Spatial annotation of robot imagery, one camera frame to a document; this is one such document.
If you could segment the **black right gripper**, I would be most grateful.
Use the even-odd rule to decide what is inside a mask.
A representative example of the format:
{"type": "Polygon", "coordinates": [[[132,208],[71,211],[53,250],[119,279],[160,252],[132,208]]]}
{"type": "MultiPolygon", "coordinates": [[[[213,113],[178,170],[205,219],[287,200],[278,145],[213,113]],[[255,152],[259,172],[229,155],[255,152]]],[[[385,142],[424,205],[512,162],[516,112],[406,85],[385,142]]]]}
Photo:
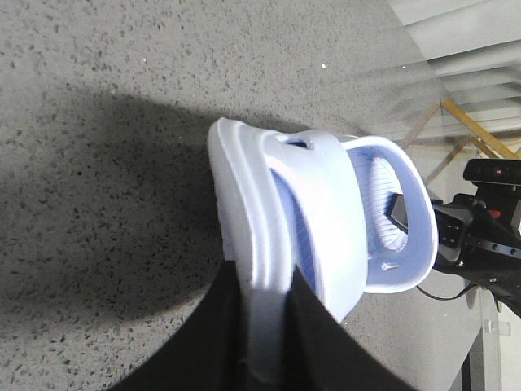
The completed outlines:
{"type": "MultiPolygon", "coordinates": [[[[520,187],[482,183],[475,195],[458,193],[433,204],[439,234],[434,269],[489,290],[520,315],[520,187]]],[[[392,194],[388,218],[408,230],[405,199],[392,194]]]]}

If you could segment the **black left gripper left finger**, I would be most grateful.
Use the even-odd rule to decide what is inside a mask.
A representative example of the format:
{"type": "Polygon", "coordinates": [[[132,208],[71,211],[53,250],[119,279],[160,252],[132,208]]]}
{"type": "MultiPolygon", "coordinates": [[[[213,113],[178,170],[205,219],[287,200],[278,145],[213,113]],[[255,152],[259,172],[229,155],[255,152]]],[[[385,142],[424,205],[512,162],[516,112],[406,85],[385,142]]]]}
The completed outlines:
{"type": "Polygon", "coordinates": [[[167,342],[112,390],[245,390],[235,264],[221,264],[203,300],[167,342]]]}

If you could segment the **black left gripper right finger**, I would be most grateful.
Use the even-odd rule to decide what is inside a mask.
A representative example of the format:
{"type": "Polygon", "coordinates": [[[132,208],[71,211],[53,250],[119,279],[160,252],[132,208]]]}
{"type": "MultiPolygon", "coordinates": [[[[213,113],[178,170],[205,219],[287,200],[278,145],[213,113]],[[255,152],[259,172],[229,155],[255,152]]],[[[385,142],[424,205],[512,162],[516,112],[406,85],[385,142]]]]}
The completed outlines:
{"type": "Polygon", "coordinates": [[[330,315],[295,268],[285,308],[283,390],[406,390],[330,315]]]}

